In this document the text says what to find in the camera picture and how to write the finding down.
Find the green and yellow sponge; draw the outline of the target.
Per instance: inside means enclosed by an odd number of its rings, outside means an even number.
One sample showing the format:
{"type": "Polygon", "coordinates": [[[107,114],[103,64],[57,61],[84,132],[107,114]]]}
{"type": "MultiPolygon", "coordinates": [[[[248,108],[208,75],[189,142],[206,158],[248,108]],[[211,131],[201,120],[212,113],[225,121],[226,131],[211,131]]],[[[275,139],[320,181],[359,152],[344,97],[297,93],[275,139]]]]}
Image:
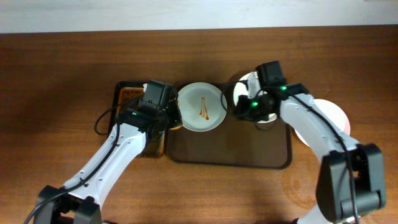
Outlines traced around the green and yellow sponge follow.
{"type": "MultiPolygon", "coordinates": [[[[179,108],[179,101],[177,100],[177,109],[178,112],[180,113],[180,108],[179,108]]],[[[174,127],[172,127],[170,130],[178,130],[183,126],[183,121],[182,121],[182,117],[180,116],[180,120],[176,121],[176,124],[174,125],[174,127]]]]}

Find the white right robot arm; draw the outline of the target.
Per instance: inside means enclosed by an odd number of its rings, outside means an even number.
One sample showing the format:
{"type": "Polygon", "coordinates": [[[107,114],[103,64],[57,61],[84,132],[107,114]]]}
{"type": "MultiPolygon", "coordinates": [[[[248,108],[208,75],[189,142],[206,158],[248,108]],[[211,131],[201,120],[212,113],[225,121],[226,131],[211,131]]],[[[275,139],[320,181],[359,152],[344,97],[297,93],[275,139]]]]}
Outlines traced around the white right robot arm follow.
{"type": "Polygon", "coordinates": [[[294,128],[320,161],[316,205],[294,223],[359,223],[386,205],[384,158],[375,144],[346,134],[315,104],[302,83],[288,83],[279,61],[263,63],[240,80],[233,116],[267,121],[275,114],[294,128]]]}

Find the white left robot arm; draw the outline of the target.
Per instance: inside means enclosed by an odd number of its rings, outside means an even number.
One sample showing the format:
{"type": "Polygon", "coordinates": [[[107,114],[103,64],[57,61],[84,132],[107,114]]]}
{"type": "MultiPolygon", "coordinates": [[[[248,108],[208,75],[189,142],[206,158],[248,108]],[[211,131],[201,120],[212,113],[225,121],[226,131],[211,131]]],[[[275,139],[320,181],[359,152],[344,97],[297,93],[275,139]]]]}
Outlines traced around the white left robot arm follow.
{"type": "Polygon", "coordinates": [[[43,188],[26,223],[102,223],[101,208],[125,168],[150,142],[182,125],[174,86],[151,80],[143,89],[108,109],[115,124],[105,133],[104,144],[60,188],[43,188]]]}

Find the pale blue plate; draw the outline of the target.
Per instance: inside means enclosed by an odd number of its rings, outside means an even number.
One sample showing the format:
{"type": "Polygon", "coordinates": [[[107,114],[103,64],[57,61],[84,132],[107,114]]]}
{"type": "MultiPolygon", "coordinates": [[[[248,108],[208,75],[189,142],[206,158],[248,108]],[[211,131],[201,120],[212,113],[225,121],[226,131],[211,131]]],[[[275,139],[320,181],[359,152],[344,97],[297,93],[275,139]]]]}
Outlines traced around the pale blue plate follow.
{"type": "Polygon", "coordinates": [[[226,117],[227,102],[221,90],[209,83],[195,82],[178,91],[183,127],[206,132],[218,127],[226,117]]]}

